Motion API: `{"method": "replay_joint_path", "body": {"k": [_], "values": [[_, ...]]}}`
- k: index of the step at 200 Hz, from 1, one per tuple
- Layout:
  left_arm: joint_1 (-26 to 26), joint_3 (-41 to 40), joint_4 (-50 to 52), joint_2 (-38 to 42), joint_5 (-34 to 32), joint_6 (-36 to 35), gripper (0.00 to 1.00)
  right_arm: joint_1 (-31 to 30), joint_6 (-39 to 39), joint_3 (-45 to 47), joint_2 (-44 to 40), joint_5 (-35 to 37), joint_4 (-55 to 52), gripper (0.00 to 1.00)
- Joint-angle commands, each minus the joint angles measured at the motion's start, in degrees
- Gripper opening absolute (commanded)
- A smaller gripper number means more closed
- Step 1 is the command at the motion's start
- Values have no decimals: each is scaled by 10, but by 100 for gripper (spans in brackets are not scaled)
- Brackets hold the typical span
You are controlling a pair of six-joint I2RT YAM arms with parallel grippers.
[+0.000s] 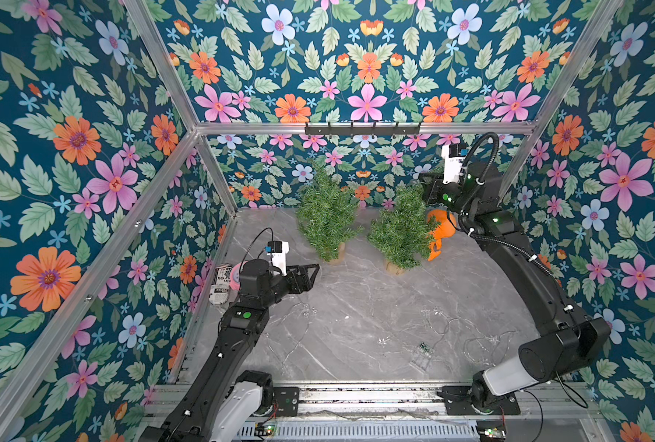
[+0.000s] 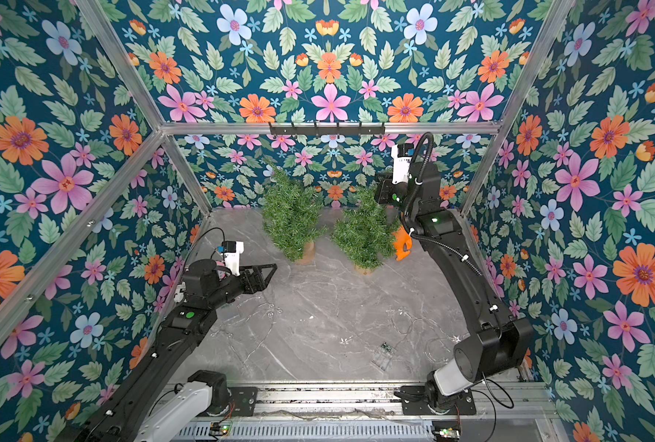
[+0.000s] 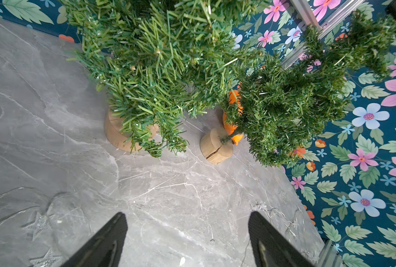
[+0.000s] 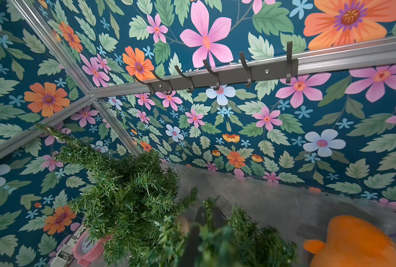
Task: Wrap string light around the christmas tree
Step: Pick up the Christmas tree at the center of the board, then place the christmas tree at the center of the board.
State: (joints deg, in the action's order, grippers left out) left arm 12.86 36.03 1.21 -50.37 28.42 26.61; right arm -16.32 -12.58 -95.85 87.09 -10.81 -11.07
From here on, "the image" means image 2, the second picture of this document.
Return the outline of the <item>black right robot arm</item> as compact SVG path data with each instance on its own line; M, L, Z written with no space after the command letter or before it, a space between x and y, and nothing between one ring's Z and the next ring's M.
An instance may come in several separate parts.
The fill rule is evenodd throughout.
M516 318L487 279L472 254L465 224L441 207L440 175L426 161L398 158L380 176L375 199L398 208L406 238L430 255L458 301L469 333L454 346L454 355L427 377L421 395L434 411L446 411L466 390L485 379L516 368L533 338L529 320Z

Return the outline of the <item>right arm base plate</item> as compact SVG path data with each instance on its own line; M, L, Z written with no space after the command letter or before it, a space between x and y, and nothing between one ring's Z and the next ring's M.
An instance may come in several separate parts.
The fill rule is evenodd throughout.
M451 415L471 416L476 414L476 405L470 390L452 396L441 395L437 388L424 386L401 386L394 391L404 415Z

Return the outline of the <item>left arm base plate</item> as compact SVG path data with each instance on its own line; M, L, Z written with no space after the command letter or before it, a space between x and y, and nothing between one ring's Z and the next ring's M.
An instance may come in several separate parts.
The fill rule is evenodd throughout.
M253 416L257 406L257 396L257 387L225 388L220 396L219 416L224 419Z

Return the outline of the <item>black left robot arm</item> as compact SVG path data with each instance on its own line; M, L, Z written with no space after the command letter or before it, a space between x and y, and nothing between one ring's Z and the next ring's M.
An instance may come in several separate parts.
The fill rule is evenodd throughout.
M80 424L65 427L60 441L169 441L193 418L229 403L226 377L192 376L181 392L160 408L154 404L179 366L215 324L220 307L242 295L268 288L275 263L246 265L236 273L212 259L191 263L183 272L183 300L165 317L137 368L111 399Z

